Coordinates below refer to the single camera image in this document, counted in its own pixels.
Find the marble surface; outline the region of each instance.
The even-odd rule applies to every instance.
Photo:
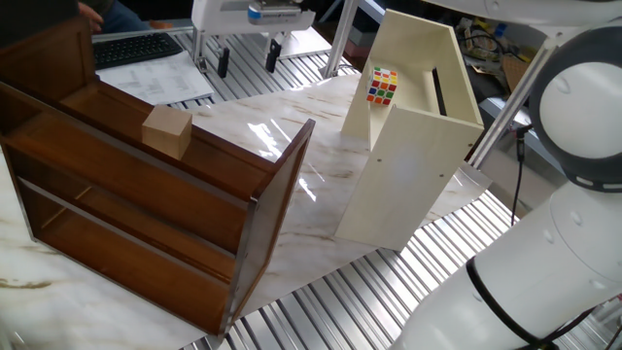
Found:
[[[191,111],[195,125],[271,161],[309,118],[316,122],[272,260],[242,315],[377,249],[334,237],[369,153],[366,141],[339,132],[359,77]],[[459,169],[422,225],[462,208],[484,190]]]
[[[272,261],[244,313],[375,249],[333,237],[368,152],[362,140],[339,134],[358,78],[339,77],[194,113],[195,124],[270,160],[304,121],[317,122]],[[18,334],[30,349],[47,350],[177,349],[203,336],[32,242],[7,167],[0,164],[0,329]],[[483,191],[459,170],[424,224]]]

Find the wooden block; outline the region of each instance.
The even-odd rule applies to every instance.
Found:
[[[158,105],[143,122],[143,143],[181,159],[190,144],[191,132],[192,114]]]

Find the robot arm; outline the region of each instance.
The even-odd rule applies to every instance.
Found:
[[[622,21],[611,21],[621,3],[432,2],[526,24],[608,21],[566,41],[532,89],[538,138],[570,183],[428,295],[392,349],[553,346],[547,336],[567,320],[622,293]],[[512,13],[518,4],[534,7]],[[538,9],[552,4],[560,8],[547,19]],[[573,17],[577,9],[586,12]]]

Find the wooden shelf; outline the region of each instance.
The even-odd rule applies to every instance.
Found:
[[[218,333],[228,289],[64,210],[37,236],[101,275],[210,333]]]
[[[164,220],[237,252],[243,209],[183,182],[50,115],[39,115],[6,138],[8,145],[53,163]]]
[[[0,144],[31,237],[223,338],[268,266],[314,122],[274,163],[195,126],[176,159],[142,142],[153,108],[98,80],[82,17],[0,49]]]

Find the wooden panel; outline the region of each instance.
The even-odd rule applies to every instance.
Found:
[[[233,312],[232,321],[239,316],[270,263],[314,126],[315,122],[312,120],[305,123],[275,163],[275,172],[266,176],[262,186],[253,195],[258,201],[255,211],[249,212],[251,221],[247,224],[251,225],[245,227],[248,230],[248,240],[243,238],[240,246],[240,255],[244,258],[243,263],[236,266],[234,284],[237,287],[233,291],[230,307]]]
[[[37,238],[202,330],[218,332],[226,288],[69,210],[54,219]]]
[[[401,250],[482,130],[394,106],[335,236]]]
[[[123,92],[105,86],[98,83],[88,91],[71,96],[63,104],[142,144],[142,125],[153,107],[145,113],[147,108],[142,103],[134,103],[129,97],[120,99]],[[215,145],[213,140],[214,137],[207,138],[200,130],[193,130],[181,161],[205,174],[212,185],[248,200],[265,176],[263,165],[271,163],[228,142],[225,142],[226,148],[222,143]]]
[[[10,147],[7,149],[18,177],[50,193],[55,193],[56,196],[75,199],[90,209],[89,212],[95,212],[95,216],[113,218],[130,228],[131,231],[128,233],[137,232],[136,238],[227,284],[230,283],[235,266],[233,257],[206,245],[207,243],[199,237],[177,231],[157,218],[124,203],[120,198],[98,191]],[[58,204],[42,201],[37,197],[26,201],[32,204],[28,212],[32,213],[34,218],[43,218],[42,221],[37,221],[38,224],[33,225],[35,228],[42,227],[61,209]]]
[[[94,81],[88,23],[76,17],[0,50],[0,78],[20,82],[53,99],[64,98]],[[3,107],[0,119],[3,133],[40,112],[2,92],[0,105]]]
[[[237,252],[244,210],[69,124],[41,115],[5,142],[40,161],[53,163],[52,167],[84,177],[233,254]]]

